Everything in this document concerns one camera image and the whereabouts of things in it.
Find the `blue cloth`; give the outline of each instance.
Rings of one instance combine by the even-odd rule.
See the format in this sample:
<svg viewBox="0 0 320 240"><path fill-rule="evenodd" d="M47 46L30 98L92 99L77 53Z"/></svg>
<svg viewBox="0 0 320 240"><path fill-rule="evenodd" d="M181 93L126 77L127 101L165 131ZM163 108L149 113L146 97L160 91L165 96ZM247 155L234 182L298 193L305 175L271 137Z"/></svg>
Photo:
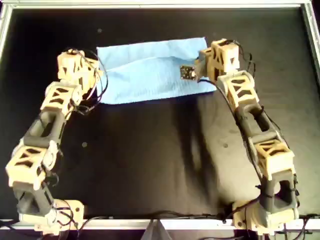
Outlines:
<svg viewBox="0 0 320 240"><path fill-rule="evenodd" d="M126 104L214 91L206 82L180 79L180 65L193 65L205 48L204 37L97 47L109 81L101 102ZM101 78L105 86L105 73ZM101 91L97 84L97 94Z"/></svg>

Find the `aluminum frame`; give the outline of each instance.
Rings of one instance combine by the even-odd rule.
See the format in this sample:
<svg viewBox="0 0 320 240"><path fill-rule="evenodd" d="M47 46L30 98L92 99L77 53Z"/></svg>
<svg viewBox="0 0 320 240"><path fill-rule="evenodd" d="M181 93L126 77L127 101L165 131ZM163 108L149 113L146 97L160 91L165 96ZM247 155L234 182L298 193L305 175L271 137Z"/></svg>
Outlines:
<svg viewBox="0 0 320 240"><path fill-rule="evenodd" d="M140 8L301 8L310 43L317 81L320 85L320 35L311 0L3 0L0 13L0 63L14 9L140 9ZM90 221L88 230L145 230L150 219L98 219ZM235 230L232 220L226 223L213 219L162 219L167 230ZM286 224L286 229L301 230L303 220L297 219ZM31 230L33 225L19 222L16 229ZM320 230L320 219L310 219L306 230Z"/></svg>

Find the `robotic arm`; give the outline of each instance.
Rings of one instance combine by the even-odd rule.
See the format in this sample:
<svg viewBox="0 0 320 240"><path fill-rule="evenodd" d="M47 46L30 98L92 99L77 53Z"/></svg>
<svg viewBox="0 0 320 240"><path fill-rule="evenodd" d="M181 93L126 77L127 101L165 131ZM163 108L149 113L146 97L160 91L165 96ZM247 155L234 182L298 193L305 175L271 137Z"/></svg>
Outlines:
<svg viewBox="0 0 320 240"><path fill-rule="evenodd" d="M260 180L259 197L232 205L233 224L259 235L273 235L279 225L299 218L294 153L259 104L252 75L245 70L238 71L237 42L213 41L210 48L199 53L194 64L180 67L181 78L200 82L201 77L208 77L223 94ZM253 130L248 115L253 115L260 131Z"/></svg>
<svg viewBox="0 0 320 240"><path fill-rule="evenodd" d="M55 166L67 120L102 74L99 62L85 57L83 51L70 49L61 53L57 62L60 81L46 88L39 116L5 167L18 200L19 220L34 224L35 231L54 235L79 229L84 205L77 200L54 199L45 180Z"/></svg>
<svg viewBox="0 0 320 240"><path fill-rule="evenodd" d="M39 116L5 168L18 200L20 221L54 235L79 229L83 223L84 205L77 200L54 199L46 177L55 166L68 119L90 89L91 96L102 74L98 61L86 58L83 51L68 50L57 61L60 81L46 88ZM259 104L254 78L239 68L239 45L221 39L202 50L194 66L181 66L180 76L195 81L208 77L227 100L260 180L257 198L233 204L233 223L238 229L272 235L279 225L299 218L294 153ZM260 131L253 130L248 115L253 115ZM276 184L279 192L274 191Z"/></svg>

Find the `black joint module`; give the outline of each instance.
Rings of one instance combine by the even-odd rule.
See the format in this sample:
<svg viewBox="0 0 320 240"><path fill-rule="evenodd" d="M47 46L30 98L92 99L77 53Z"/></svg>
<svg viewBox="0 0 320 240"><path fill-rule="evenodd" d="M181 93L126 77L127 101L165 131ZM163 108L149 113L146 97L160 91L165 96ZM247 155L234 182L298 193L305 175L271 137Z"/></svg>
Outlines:
<svg viewBox="0 0 320 240"><path fill-rule="evenodd" d="M65 116L60 109L44 108L24 135L23 143L39 148L49 148L50 141L59 145L65 124Z"/></svg>

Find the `black mat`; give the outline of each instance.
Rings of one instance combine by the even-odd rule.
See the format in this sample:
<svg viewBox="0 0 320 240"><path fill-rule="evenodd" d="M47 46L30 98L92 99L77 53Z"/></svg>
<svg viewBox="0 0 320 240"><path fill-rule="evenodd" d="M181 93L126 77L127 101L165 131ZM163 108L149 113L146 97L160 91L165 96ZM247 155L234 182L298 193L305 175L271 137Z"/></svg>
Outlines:
<svg viewBox="0 0 320 240"><path fill-rule="evenodd" d="M0 218L16 216L4 168L57 79L61 51L203 36L236 39L252 52L261 103L296 156L300 212L319 212L320 102L299 9L14 10L11 21L0 67ZM219 202L259 194L219 93L74 114L62 150L52 194L81 200L90 215L217 213Z"/></svg>

